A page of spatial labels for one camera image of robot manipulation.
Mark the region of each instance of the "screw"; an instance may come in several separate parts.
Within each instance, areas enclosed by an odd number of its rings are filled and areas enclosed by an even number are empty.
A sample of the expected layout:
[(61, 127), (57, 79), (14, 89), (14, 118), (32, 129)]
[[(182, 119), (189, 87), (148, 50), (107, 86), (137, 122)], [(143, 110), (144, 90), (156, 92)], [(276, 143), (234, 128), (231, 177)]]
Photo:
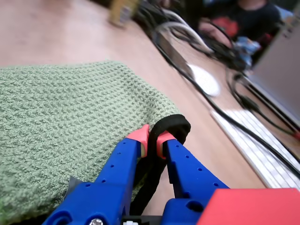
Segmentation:
[(103, 225), (103, 222), (101, 219), (93, 219), (91, 222), (90, 222), (90, 225)]

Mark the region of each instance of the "knitted fabric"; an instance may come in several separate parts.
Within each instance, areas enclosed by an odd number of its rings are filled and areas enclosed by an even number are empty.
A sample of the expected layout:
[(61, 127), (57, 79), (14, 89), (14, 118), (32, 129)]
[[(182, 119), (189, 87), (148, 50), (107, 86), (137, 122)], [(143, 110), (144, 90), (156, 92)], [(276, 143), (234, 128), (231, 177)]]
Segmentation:
[(177, 113), (118, 62), (0, 68), (0, 224), (52, 211), (71, 175), (94, 181), (118, 141)]

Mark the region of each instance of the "dark shirt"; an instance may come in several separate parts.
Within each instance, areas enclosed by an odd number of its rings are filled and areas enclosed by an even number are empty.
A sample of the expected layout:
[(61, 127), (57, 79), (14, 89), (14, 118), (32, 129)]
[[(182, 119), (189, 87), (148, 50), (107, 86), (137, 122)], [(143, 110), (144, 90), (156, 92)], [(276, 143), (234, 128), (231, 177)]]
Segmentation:
[(237, 0), (215, 0), (203, 10), (202, 17), (210, 18), (232, 38), (246, 36), (251, 40), (272, 31), (280, 22), (279, 11), (270, 2), (260, 9), (247, 11)]

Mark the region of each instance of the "black strap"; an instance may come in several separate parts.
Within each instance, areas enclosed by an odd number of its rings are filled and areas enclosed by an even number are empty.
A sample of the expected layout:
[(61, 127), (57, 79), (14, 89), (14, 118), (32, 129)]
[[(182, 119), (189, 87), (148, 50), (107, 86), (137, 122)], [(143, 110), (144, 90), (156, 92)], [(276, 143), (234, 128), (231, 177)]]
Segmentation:
[(166, 166), (166, 161), (156, 155), (156, 141), (158, 136), (166, 130), (183, 144), (191, 130), (191, 125), (181, 114), (164, 117), (154, 125), (149, 134), (147, 157), (142, 158), (136, 165), (134, 186), (146, 174), (147, 178), (135, 199), (131, 202), (130, 215), (141, 215), (156, 191), (160, 175)]

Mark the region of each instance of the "blue plastic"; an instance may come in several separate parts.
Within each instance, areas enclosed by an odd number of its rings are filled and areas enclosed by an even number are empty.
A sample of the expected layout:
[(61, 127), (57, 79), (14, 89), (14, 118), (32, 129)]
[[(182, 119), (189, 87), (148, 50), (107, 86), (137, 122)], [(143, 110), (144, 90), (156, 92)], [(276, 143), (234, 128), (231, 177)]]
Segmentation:
[(104, 225), (119, 225), (129, 215), (137, 157), (141, 143), (119, 142), (95, 182), (79, 184), (43, 225), (89, 225), (99, 218)]
[(196, 224), (214, 191), (228, 186), (177, 140), (164, 143), (164, 152), (176, 199), (167, 202), (161, 224)]

